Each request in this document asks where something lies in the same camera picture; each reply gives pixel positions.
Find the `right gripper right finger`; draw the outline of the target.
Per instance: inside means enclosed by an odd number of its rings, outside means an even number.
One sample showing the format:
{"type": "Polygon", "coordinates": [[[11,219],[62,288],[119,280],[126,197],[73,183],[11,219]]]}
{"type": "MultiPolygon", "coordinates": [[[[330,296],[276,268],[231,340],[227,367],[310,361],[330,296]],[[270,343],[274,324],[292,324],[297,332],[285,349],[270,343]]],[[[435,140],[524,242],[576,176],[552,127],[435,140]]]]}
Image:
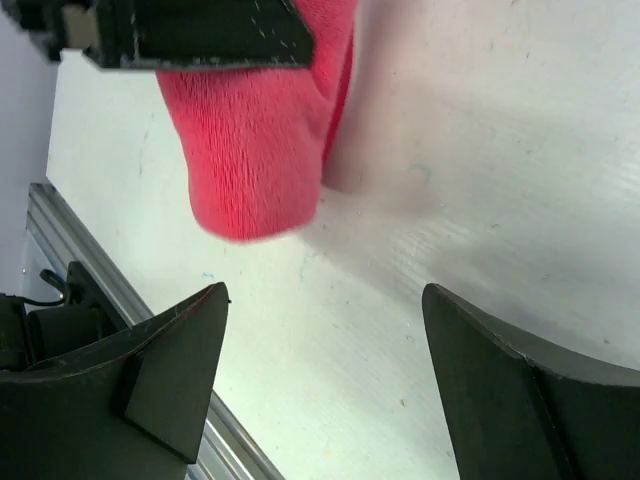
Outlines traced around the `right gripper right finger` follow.
{"type": "Polygon", "coordinates": [[[429,284],[427,341],[463,479],[636,479],[639,373],[429,284]]]}

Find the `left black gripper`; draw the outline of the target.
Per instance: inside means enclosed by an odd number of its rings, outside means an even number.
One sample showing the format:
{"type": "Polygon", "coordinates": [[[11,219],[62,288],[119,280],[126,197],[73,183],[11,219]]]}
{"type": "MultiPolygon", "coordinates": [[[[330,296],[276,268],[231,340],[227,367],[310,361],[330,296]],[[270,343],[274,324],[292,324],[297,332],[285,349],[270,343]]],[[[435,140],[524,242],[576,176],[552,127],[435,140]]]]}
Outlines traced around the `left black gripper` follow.
{"type": "Polygon", "coordinates": [[[291,1],[2,0],[49,61],[87,50],[106,69],[307,68],[315,40],[291,1]]]}

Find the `pink towel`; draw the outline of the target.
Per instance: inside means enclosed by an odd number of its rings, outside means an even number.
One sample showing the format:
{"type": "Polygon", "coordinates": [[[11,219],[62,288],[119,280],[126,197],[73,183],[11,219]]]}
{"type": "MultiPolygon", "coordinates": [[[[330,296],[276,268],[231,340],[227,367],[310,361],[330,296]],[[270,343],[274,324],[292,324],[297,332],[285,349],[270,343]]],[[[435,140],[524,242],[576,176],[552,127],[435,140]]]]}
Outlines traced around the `pink towel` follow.
{"type": "Polygon", "coordinates": [[[159,72],[181,141],[191,210],[207,232],[259,240],[310,223],[344,111],[357,4],[298,1],[308,69],[159,72]]]}

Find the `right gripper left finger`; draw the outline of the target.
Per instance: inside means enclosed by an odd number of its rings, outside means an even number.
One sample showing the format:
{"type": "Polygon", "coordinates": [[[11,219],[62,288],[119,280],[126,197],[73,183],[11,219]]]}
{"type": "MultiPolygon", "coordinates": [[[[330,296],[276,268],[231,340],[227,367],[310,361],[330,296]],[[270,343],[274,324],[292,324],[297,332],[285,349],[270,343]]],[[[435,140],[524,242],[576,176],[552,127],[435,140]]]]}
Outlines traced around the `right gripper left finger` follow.
{"type": "Polygon", "coordinates": [[[4,479],[183,479],[229,310],[223,283],[104,340],[1,374],[4,479]]]}

